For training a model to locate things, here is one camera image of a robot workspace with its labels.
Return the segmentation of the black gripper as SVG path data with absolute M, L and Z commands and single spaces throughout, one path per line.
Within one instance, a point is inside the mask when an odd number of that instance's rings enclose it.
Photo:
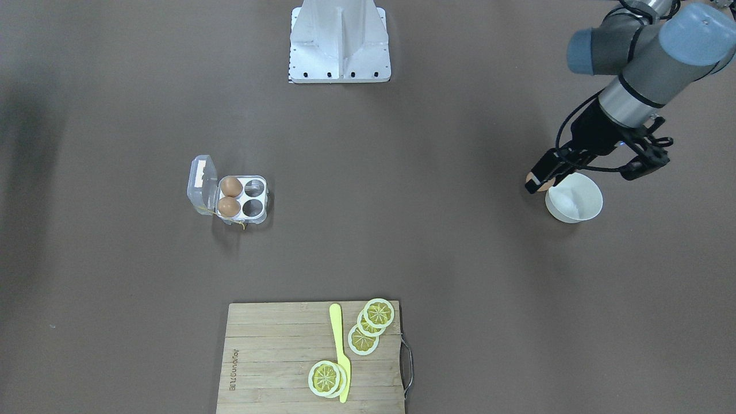
M 528 175 L 534 175 L 540 181 L 550 180 L 550 186 L 561 183 L 577 170 L 591 171 L 623 171 L 624 167 L 591 167 L 593 160 L 607 156 L 613 152 L 619 141 L 628 134 L 628 127 L 609 117 L 600 105 L 594 101 L 578 116 L 571 126 L 572 138 L 567 144 L 560 145 L 562 132 L 567 123 L 582 105 L 568 115 L 555 137 L 554 148 L 547 150 Z

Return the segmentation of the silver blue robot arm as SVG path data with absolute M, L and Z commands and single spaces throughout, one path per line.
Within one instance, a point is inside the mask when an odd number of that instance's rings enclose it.
M 621 1 L 600 26 L 576 32 L 568 44 L 569 69 L 613 78 L 563 120 L 554 146 L 528 173 L 526 191 L 593 171 L 596 158 L 621 144 L 634 158 L 599 172 L 633 181 L 664 167 L 673 139 L 654 136 L 665 121 L 660 110 L 692 82 L 725 68 L 734 42 L 734 17 L 701 2 Z

